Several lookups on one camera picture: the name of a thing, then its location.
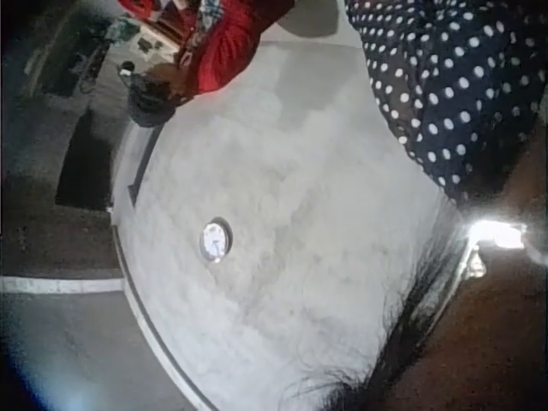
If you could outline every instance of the bright light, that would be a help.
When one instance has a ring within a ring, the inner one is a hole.
[[[474,224],[468,233],[470,240],[493,241],[498,247],[509,249],[522,249],[522,230],[510,223],[500,221],[482,220]]]

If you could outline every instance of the black hair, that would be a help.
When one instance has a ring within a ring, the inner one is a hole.
[[[463,227],[456,213],[439,214],[372,370],[362,380],[340,380],[324,399],[322,411],[379,407],[390,388],[420,358],[436,315],[457,281],[457,266],[467,245]]]
[[[169,84],[135,76],[128,93],[129,117],[144,128],[161,126],[175,114],[178,105],[169,95]]]

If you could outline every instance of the red shirt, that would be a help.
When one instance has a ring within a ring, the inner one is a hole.
[[[261,34],[290,11],[295,0],[221,0],[221,4],[222,19],[213,25],[193,55],[188,72],[191,95],[214,92],[246,69]],[[193,17],[183,12],[182,18],[191,24]]]

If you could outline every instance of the navy blue polka dot dress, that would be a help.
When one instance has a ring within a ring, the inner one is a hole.
[[[508,174],[545,89],[545,15],[485,0],[347,0],[390,131],[447,195]]]

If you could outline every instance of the clock face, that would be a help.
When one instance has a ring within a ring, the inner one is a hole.
[[[228,252],[229,236],[219,223],[209,223],[200,237],[200,250],[208,261],[218,263]]]

